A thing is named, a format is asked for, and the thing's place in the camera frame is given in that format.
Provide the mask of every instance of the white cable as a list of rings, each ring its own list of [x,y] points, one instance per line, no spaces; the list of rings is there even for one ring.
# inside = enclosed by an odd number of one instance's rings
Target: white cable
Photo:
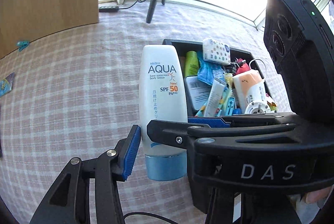
[[[261,59],[259,59],[259,58],[255,58],[255,59],[251,60],[250,63],[248,64],[249,68],[252,69],[252,67],[251,67],[251,63],[252,63],[253,61],[255,61],[255,60],[259,60],[259,61],[261,61],[261,62],[263,63],[263,65],[264,65],[264,69],[265,69],[263,79],[266,79],[266,75],[267,75],[267,66],[266,66],[266,64],[265,64]]]

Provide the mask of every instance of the silver rivet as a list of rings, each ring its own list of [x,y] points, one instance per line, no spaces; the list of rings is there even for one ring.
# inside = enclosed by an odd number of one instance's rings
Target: silver rivet
[[[106,152],[106,155],[108,155],[108,156],[115,156],[116,153],[117,152],[115,150],[109,150],[109,151]]]
[[[71,164],[76,165],[77,163],[80,162],[80,159],[78,157],[74,157],[71,159]]]
[[[182,137],[177,137],[175,139],[175,141],[176,141],[177,144],[182,144],[182,142],[183,142]]]
[[[202,137],[197,139],[198,143],[212,143],[215,142],[215,140],[213,138],[209,138],[209,137]]]

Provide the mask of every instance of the green tube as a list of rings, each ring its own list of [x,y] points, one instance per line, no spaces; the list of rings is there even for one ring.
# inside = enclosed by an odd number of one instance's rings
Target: green tube
[[[184,77],[196,76],[198,69],[199,69],[199,63],[198,63],[197,53],[195,51],[187,52]]]

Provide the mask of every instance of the black storage box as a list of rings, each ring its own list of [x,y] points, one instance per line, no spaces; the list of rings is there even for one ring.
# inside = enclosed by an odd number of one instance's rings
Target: black storage box
[[[164,39],[163,44],[173,45],[179,57],[185,57],[188,51],[196,51],[196,52],[202,51],[202,42],[198,42],[198,41]],[[254,57],[252,56],[250,52],[246,52],[246,51],[235,49],[235,48],[230,48],[230,51],[231,51],[231,59],[235,57],[242,58],[246,60],[247,64],[249,64],[249,62],[254,59]],[[263,78],[261,70],[258,64],[256,63],[256,61],[252,62],[252,69],[258,70],[261,77]],[[266,89],[266,93],[270,95],[266,82],[264,82],[264,88]],[[193,109],[191,108],[190,99],[187,94],[188,93],[186,90],[188,116],[194,116],[195,114],[194,114]],[[208,205],[210,201],[211,187],[203,186],[197,182],[194,182],[192,178],[189,176],[188,176],[188,180],[190,184],[190,191],[191,191],[193,205],[197,209],[201,210],[203,213],[206,214],[208,211]]]

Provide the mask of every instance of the white round plastic object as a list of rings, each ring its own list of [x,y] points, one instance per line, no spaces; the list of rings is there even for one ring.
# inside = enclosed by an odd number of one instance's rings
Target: white round plastic object
[[[252,101],[245,109],[245,114],[270,113],[268,104],[264,101]]]

